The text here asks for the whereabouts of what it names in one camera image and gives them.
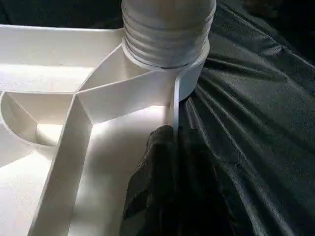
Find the black tarp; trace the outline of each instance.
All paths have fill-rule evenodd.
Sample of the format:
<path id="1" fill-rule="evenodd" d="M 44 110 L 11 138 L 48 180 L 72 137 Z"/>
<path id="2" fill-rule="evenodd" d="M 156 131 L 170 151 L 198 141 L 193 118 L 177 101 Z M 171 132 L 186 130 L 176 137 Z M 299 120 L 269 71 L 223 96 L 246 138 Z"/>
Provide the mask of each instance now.
<path id="1" fill-rule="evenodd" d="M 118 1 L 1 2 L 2 23 L 122 25 Z M 239 0 L 218 1 L 211 52 L 180 104 L 181 128 L 196 129 L 208 147 L 238 235 L 315 235 L 314 45 L 306 35 L 250 16 Z"/>

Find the white plastic rim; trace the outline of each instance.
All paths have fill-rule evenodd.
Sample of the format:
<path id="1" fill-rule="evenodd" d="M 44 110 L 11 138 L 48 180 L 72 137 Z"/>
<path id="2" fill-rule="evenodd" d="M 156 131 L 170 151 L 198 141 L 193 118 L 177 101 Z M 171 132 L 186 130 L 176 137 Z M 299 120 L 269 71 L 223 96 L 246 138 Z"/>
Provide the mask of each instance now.
<path id="1" fill-rule="evenodd" d="M 123 32 L 0 25 L 0 235 L 118 235 L 148 135 L 177 131 L 210 49 L 199 37 L 186 66 L 163 69 L 131 55 Z M 181 53 L 170 38 L 161 52 Z"/>
<path id="2" fill-rule="evenodd" d="M 176 68 L 201 54 L 216 1 L 124 0 L 122 9 L 129 53 L 146 65 Z"/>

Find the black fabric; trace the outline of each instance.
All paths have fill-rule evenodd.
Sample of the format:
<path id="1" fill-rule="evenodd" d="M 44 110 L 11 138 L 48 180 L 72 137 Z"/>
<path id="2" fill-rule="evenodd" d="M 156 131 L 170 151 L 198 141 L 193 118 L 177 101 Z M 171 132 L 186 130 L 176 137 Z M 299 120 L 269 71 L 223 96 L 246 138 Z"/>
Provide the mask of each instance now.
<path id="1" fill-rule="evenodd" d="M 223 197 L 216 159 L 195 130 L 178 136 L 177 143 L 171 126 L 150 135 L 129 182 L 120 235 L 245 235 Z"/>
<path id="2" fill-rule="evenodd" d="M 226 5 L 210 41 L 181 126 L 202 134 L 256 235 L 315 235 L 314 66 Z"/>

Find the white plastic part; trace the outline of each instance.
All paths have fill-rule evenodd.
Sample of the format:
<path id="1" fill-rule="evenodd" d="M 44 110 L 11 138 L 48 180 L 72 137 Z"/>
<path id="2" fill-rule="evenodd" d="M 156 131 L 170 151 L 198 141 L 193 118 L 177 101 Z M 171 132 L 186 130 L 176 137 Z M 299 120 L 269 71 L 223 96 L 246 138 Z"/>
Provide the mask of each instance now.
<path id="1" fill-rule="evenodd" d="M 118 234 L 148 135 L 177 131 L 209 52 L 163 69 L 123 32 L 0 25 L 1 236 Z"/>
<path id="2" fill-rule="evenodd" d="M 215 0 L 123 0 L 125 48 L 139 62 L 176 68 L 204 50 Z"/>

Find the white plastic tray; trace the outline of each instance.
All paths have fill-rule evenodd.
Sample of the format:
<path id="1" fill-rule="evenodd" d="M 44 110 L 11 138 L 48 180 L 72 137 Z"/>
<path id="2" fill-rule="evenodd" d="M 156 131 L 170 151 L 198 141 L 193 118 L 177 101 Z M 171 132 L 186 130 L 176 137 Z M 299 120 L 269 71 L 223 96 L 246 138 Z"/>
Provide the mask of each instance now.
<path id="1" fill-rule="evenodd" d="M 209 44 L 185 68 L 153 71 L 125 56 L 123 29 L 0 35 L 0 235 L 116 236 L 147 137 L 177 129 Z"/>

